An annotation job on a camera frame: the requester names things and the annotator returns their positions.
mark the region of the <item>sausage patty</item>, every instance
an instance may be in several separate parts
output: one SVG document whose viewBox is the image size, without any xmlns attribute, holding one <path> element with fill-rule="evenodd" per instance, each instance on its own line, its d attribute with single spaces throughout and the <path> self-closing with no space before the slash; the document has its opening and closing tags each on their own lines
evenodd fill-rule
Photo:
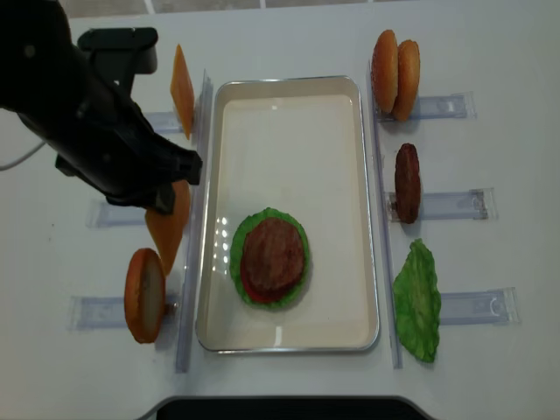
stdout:
<svg viewBox="0 0 560 420">
<path fill-rule="evenodd" d="M 405 143 L 396 154 L 396 212 L 404 223 L 414 223 L 418 217 L 422 187 L 417 148 Z"/>
<path fill-rule="evenodd" d="M 245 237 L 241 265 L 251 288 L 266 296 L 287 292 L 299 282 L 304 258 L 298 230 L 285 220 L 270 217 Z"/>
</svg>

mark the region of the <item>white tray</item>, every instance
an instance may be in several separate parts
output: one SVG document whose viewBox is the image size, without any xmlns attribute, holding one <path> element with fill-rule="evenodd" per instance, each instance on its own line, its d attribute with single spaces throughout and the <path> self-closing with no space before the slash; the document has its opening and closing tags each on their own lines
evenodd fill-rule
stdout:
<svg viewBox="0 0 560 420">
<path fill-rule="evenodd" d="M 197 335 L 221 353 L 362 350 L 379 332 L 368 173 L 347 77 L 231 82 L 216 95 Z M 304 227 L 308 287 L 282 311 L 244 304 L 229 270 L 235 230 L 274 207 Z"/>
</svg>

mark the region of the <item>white table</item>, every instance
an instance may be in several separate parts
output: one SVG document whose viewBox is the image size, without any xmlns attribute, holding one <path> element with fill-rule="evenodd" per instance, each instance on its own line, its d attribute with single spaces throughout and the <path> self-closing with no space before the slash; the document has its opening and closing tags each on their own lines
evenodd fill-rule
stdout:
<svg viewBox="0 0 560 420">
<path fill-rule="evenodd" d="M 141 228 L 88 229 L 88 207 L 101 196 L 56 171 L 54 152 L 44 148 L 0 174 L 0 417 L 128 419 L 175 397 L 276 395 L 401 396 L 449 419 L 560 416 L 560 10 L 558 3 L 519 3 L 367 3 L 74 20 L 74 39 L 90 27 L 157 28 L 159 68 L 137 77 L 133 91 L 147 111 L 172 108 L 177 42 L 196 89 L 206 68 L 216 87 L 346 74 L 365 94 L 364 69 L 378 34 L 393 28 L 399 40 L 415 39 L 420 94 L 472 90 L 479 115 L 461 129 L 426 123 L 415 132 L 449 153 L 423 163 L 424 187 L 493 186 L 500 213 L 492 224 L 459 223 L 458 233 L 478 229 L 479 235 L 468 230 L 467 239 L 458 237 L 447 250 L 433 249 L 440 290 L 514 286 L 522 324 L 442 327 L 433 367 L 404 352 L 404 368 L 394 370 L 375 225 L 381 336 L 370 351 L 231 357 L 205 353 L 195 340 L 189 372 L 175 374 L 175 343 L 139 346 L 126 330 L 67 330 L 70 297 L 121 295 L 130 256 L 153 244 Z M 0 118 L 0 156 L 9 161 L 36 140 L 14 115 Z M 365 124 L 369 142 L 367 115 Z M 371 164 L 371 147 L 369 156 Z M 183 275 L 185 249 L 179 253 L 172 290 Z"/>
</svg>

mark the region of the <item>bun slice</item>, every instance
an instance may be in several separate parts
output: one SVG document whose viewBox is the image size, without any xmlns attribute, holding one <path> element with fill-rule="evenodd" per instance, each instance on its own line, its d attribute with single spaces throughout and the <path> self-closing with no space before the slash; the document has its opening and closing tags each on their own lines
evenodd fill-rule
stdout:
<svg viewBox="0 0 560 420">
<path fill-rule="evenodd" d="M 417 99 L 420 83 L 420 51 L 418 44 L 410 39 L 402 42 L 398 51 L 398 95 L 392 114 L 396 120 L 406 121 Z"/>
<path fill-rule="evenodd" d="M 377 106 L 383 112 L 391 112 L 398 90 L 398 49 L 395 33 L 383 31 L 374 48 L 371 81 Z"/>
<path fill-rule="evenodd" d="M 124 286 L 124 318 L 134 340 L 153 343 L 165 311 L 165 276 L 158 254 L 143 248 L 134 253 Z"/>
</svg>

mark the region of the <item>robotic arm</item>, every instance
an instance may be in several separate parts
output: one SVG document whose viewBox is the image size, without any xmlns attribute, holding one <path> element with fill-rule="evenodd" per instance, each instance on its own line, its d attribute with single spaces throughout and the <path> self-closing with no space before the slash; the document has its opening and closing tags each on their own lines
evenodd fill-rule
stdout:
<svg viewBox="0 0 560 420">
<path fill-rule="evenodd" d="M 135 74 L 156 70 L 158 33 L 92 30 L 78 49 L 58 1 L 2 0 L 0 16 L 0 107 L 58 152 L 59 170 L 110 204 L 170 214 L 172 182 L 197 185 L 202 161 L 156 134 L 130 99 Z"/>
</svg>

